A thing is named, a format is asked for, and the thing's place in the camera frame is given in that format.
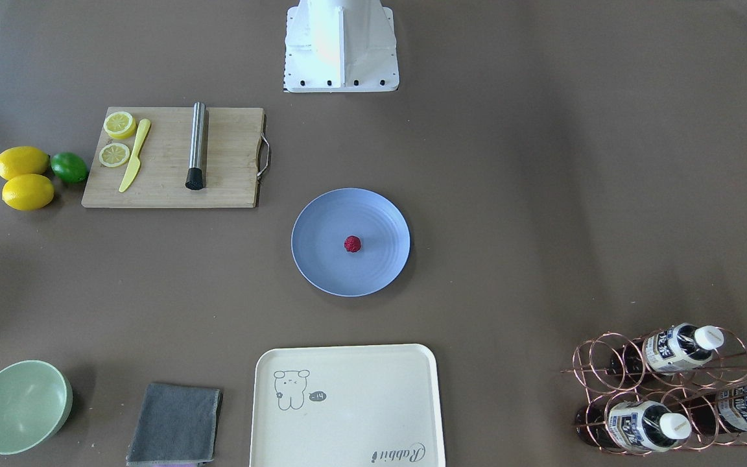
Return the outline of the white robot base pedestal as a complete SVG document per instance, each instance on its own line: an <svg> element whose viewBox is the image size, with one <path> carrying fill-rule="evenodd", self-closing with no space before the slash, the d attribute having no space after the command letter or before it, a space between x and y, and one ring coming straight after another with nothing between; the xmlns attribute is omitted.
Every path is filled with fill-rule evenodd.
<svg viewBox="0 0 747 467"><path fill-rule="evenodd" d="M283 90L396 91L394 13L379 1L300 1L287 10Z"/></svg>

